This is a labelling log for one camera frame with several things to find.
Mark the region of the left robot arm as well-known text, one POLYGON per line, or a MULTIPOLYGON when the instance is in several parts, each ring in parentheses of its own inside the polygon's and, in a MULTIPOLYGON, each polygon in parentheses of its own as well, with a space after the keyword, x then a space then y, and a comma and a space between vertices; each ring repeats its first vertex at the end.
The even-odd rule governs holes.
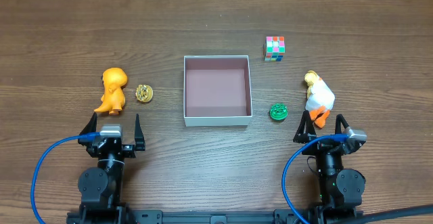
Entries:
POLYGON ((145 138, 139 117, 135 117, 134 144, 122 142, 121 125, 104 125, 96 131, 97 115, 93 114, 80 132, 78 143, 97 158, 97 166, 85 170, 78 179, 81 204, 77 213, 67 215, 67 223, 136 223, 129 205, 121 201, 124 160, 145 150, 145 138))

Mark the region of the multicoloured puzzle cube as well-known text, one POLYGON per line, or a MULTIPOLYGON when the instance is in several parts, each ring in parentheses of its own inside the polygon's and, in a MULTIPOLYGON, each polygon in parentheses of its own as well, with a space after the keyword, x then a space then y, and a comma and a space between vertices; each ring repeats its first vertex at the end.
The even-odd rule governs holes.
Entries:
POLYGON ((264 61, 280 62, 286 52, 285 38, 267 36, 263 45, 264 61))

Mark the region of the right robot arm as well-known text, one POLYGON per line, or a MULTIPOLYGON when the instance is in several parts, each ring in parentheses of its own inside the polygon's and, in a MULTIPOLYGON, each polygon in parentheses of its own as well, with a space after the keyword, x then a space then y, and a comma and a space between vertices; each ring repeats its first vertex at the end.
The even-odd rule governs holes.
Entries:
POLYGON ((315 159, 321 201, 300 212, 302 221, 336 223, 356 217, 366 180, 359 171, 344 168, 342 157, 355 153, 366 141, 366 133, 350 127, 341 114, 336 117, 335 133, 318 137, 309 112, 303 112, 293 142, 303 143, 306 149, 301 154, 315 159))

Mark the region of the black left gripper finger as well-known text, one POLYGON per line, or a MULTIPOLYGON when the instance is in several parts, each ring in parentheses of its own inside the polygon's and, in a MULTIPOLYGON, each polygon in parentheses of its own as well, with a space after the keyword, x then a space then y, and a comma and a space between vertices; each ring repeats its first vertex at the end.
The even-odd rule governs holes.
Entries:
POLYGON ((136 118, 135 118, 134 138, 135 138, 135 150, 145 151, 145 137, 141 129, 141 124, 140 124, 140 119, 138 114, 136 114, 136 118))
POLYGON ((97 113, 94 112, 90 121, 84 127, 84 129, 79 133, 81 138, 77 139, 78 143, 87 146, 93 142, 96 138, 96 128, 97 128, 97 113))

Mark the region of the white plush duck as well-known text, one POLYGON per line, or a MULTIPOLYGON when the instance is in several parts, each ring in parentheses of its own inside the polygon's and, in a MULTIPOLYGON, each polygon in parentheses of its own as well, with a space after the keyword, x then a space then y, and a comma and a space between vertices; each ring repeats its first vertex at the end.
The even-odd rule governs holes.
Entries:
POLYGON ((322 129, 334 107, 335 95, 325 81, 313 70, 309 70, 305 74, 304 81, 308 86, 305 110, 309 112, 310 119, 315 125, 322 129))

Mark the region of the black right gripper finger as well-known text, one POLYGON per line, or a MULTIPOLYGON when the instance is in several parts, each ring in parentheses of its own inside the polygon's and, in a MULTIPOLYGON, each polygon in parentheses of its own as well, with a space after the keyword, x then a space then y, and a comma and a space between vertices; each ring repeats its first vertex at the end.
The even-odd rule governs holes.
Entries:
POLYGON ((349 127, 349 124, 346 119, 342 114, 338 114, 336 116, 335 134, 342 134, 342 129, 346 129, 347 127, 349 127))
POLYGON ((295 133, 293 138, 293 142, 295 143, 308 143, 311 140, 315 139, 317 134, 315 132, 315 128, 313 126, 313 122, 311 120, 310 114, 308 110, 305 110, 302 113, 302 118, 300 121, 300 125, 295 133))

